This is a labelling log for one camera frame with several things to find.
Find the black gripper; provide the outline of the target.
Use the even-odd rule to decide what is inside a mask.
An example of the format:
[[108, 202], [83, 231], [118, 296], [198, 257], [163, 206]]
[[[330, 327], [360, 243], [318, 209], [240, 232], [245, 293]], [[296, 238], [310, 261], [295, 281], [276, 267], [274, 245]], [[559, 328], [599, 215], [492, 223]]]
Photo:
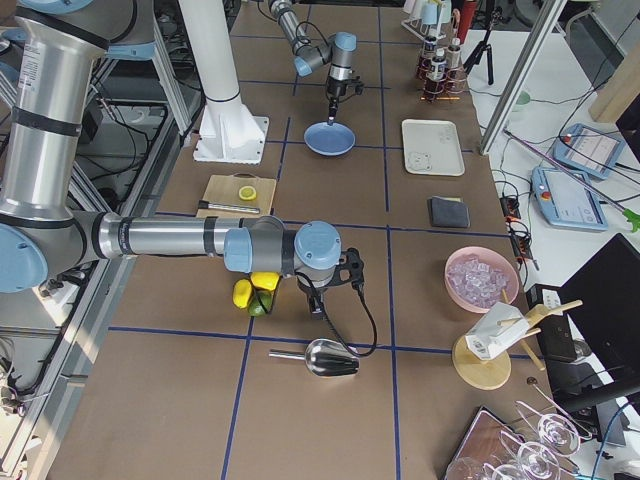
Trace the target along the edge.
[[296, 274], [296, 282], [298, 288], [306, 295], [310, 315], [313, 319], [324, 319], [324, 294], [329, 289], [327, 285], [320, 285], [314, 282], [304, 273]]
[[338, 102], [346, 95], [348, 88], [347, 80], [338, 80], [328, 77], [326, 80], [326, 95], [329, 100], [327, 124], [333, 125], [338, 112]]

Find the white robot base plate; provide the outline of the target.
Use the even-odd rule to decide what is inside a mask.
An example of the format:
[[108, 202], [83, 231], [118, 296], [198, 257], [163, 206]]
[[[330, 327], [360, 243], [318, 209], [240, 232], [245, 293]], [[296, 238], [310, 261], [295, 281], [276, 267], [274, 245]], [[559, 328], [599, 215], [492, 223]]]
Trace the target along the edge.
[[269, 118], [254, 116], [241, 101], [208, 101], [193, 158], [199, 162], [257, 165], [261, 162]]

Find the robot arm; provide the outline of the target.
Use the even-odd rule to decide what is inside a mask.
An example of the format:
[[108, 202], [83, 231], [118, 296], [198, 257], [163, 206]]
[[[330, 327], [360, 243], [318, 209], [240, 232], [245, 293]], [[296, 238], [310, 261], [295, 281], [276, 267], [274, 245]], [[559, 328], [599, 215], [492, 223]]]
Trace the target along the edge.
[[78, 265], [121, 256], [220, 256], [227, 269], [293, 277], [312, 305], [340, 283], [337, 230], [296, 231], [272, 216], [122, 217], [67, 205], [92, 69], [113, 47], [152, 52], [149, 1], [21, 1], [25, 30], [1, 183], [1, 289], [22, 291]]
[[350, 32], [340, 31], [329, 37], [321, 32], [321, 40], [314, 42], [293, 9], [294, 1], [269, 1], [268, 7], [273, 20], [280, 26], [288, 40], [294, 56], [294, 67], [300, 77], [306, 77], [323, 66], [329, 66], [325, 82], [325, 96], [328, 101], [327, 123], [333, 125], [342, 102], [355, 95], [361, 95], [364, 84], [354, 75], [353, 59], [357, 50], [357, 37]]

